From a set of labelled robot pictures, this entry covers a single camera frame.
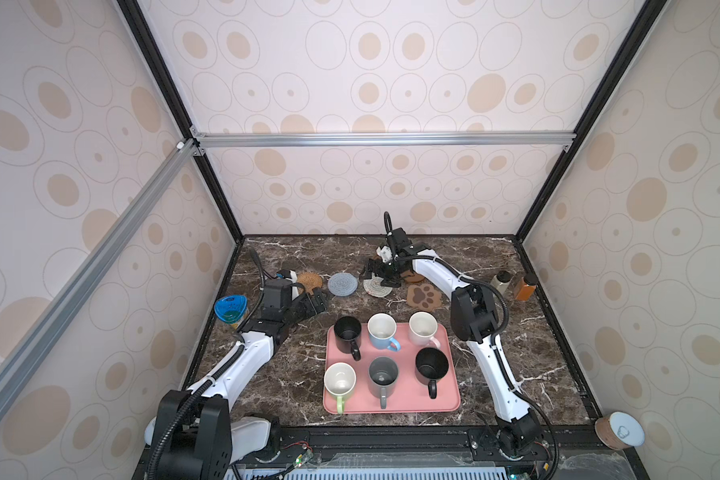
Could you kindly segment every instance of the can lid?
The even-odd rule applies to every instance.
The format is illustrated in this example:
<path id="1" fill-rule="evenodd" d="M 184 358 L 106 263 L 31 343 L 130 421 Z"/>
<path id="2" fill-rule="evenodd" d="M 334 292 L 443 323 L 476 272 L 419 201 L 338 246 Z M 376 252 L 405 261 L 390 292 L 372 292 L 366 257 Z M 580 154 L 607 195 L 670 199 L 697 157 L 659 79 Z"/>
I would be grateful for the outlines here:
<path id="1" fill-rule="evenodd" d="M 501 283 L 507 283 L 512 280 L 512 274 L 510 274 L 506 270 L 502 270 L 501 272 L 496 274 L 496 278 L 498 278 Z"/>
<path id="2" fill-rule="evenodd" d="M 538 285 L 539 284 L 539 277 L 535 274 L 525 274 L 523 275 L 523 280 L 525 280 L 525 283 L 528 285 Z"/>
<path id="3" fill-rule="evenodd" d="M 632 415 L 624 412 L 611 413 L 609 424 L 610 429 L 619 437 L 619 440 L 628 446 L 637 447 L 643 445 L 646 434 L 643 427 Z"/>

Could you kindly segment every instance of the black mug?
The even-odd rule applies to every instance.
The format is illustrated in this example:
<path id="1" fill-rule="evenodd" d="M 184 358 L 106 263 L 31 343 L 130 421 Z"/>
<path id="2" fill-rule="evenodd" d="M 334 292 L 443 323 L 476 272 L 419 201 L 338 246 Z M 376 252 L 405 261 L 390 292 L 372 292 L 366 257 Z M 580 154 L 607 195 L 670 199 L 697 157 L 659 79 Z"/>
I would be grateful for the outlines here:
<path id="1" fill-rule="evenodd" d="M 438 380 L 448 373 L 448 357 L 428 346 L 416 354 L 416 379 L 427 386 L 429 398 L 438 398 Z"/>
<path id="2" fill-rule="evenodd" d="M 360 361 L 360 320 L 354 316 L 343 316 L 333 325 L 336 334 L 336 347 L 342 353 L 351 353 L 356 362 Z"/>

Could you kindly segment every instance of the tray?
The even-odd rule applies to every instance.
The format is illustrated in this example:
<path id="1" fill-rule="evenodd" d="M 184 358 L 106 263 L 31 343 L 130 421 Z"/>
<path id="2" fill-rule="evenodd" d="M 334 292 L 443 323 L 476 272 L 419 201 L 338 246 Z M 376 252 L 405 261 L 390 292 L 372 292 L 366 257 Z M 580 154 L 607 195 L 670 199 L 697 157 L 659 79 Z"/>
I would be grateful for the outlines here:
<path id="1" fill-rule="evenodd" d="M 451 346 L 445 328 L 438 324 L 438 332 L 434 336 L 440 340 L 441 350 L 448 358 L 448 374 L 438 382 L 438 398 L 429 398 L 427 386 L 421 384 L 415 376 L 416 354 L 423 347 L 414 345 L 408 340 L 408 324 L 398 323 L 398 331 L 394 338 L 400 342 L 400 351 L 378 350 L 371 345 L 368 338 L 368 324 L 362 324 L 360 354 L 356 362 L 349 353 L 342 353 L 336 347 L 336 335 L 333 327 L 328 329 L 326 349 L 326 368 L 336 362 L 345 362 L 355 369 L 357 383 L 352 395 L 345 400 L 344 413 L 413 413 L 413 412 L 452 412 L 461 405 Z M 371 379 L 368 378 L 368 366 L 379 356 L 388 356 L 396 361 L 400 374 L 395 384 L 394 393 L 387 399 L 387 408 L 382 410 L 378 398 L 368 389 Z M 322 406 L 328 413 L 336 414 L 336 399 L 326 389 L 322 390 Z"/>

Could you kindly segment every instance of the patterned wallpaper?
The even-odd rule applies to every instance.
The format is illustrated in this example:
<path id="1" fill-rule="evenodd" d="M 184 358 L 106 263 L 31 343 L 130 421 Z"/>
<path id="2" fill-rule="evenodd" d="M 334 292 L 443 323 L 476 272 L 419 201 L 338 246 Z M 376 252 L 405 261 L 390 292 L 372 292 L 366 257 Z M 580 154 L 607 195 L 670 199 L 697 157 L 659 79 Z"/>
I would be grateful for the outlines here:
<path id="1" fill-rule="evenodd" d="M 641 0 L 142 0 L 198 129 L 565 130 Z"/>
<path id="2" fill-rule="evenodd" d="M 720 1 L 663 15 L 526 242 L 654 480 L 720 480 Z"/>
<path id="3" fill-rule="evenodd" d="M 231 249 L 190 160 L 0 422 L 0 478 L 130 480 Z"/>
<path id="4" fill-rule="evenodd" d="M 0 2 L 0 363 L 176 145 L 106 0 Z"/>
<path id="5" fill-rule="evenodd" d="M 209 149 L 244 234 L 513 234 L 560 145 Z"/>

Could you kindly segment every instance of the marble countertop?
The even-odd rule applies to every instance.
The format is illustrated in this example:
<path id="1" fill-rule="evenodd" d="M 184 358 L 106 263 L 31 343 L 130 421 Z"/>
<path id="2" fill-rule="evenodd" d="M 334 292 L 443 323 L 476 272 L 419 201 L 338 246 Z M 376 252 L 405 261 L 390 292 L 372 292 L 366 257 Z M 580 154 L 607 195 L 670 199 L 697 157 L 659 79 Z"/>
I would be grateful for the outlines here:
<path id="1" fill-rule="evenodd" d="M 509 240 L 487 237 L 426 237 L 422 239 L 454 267 L 476 278 L 489 280 L 499 270 L 522 270 L 520 259 Z M 327 281 L 331 274 L 359 274 L 365 259 L 382 242 L 379 237 L 280 236 L 246 239 L 240 260 L 232 274 L 228 294 L 244 294 L 254 301 L 259 292 L 259 276 L 248 253 L 252 246 L 264 267 L 274 273 L 280 269 L 314 272 Z M 337 318 L 352 315 L 367 322 L 377 312 L 386 312 L 398 322 L 407 322 L 417 311 L 405 299 L 407 285 L 393 289 L 384 298 L 358 290 L 346 297 L 331 298 L 328 311 L 301 322 L 291 332 L 275 356 L 264 365 L 242 391 L 232 408 L 232 420 L 261 412 L 280 417 L 284 426 L 419 426 L 480 425 L 481 412 L 494 420 L 493 401 L 477 360 L 466 344 L 453 334 L 449 325 L 450 302 L 432 314 L 442 323 L 451 344 L 453 367 L 461 393 L 461 406 L 453 412 L 379 413 L 332 415 L 322 406 L 322 376 L 326 368 L 326 332 Z M 510 324 L 502 335 L 505 354 L 515 378 L 526 394 L 543 408 L 557 425 L 591 423 L 579 399 L 576 386 L 552 336 L 536 295 L 528 302 L 509 302 Z M 200 366 L 205 375 L 228 353 L 232 328 L 214 325 Z"/>

